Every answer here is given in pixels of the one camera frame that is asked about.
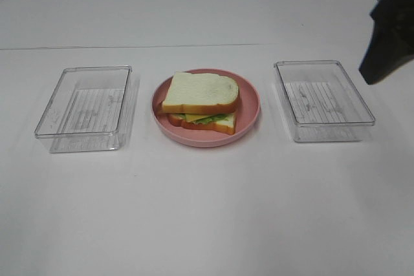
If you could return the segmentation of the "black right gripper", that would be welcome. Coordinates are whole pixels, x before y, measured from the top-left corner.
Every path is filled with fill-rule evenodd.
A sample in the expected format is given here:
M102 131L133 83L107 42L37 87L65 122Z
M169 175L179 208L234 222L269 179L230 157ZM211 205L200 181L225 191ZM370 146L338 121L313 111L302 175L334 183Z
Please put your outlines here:
M379 0L370 16L387 27L374 27L359 67L365 82L374 85L413 60L413 0Z

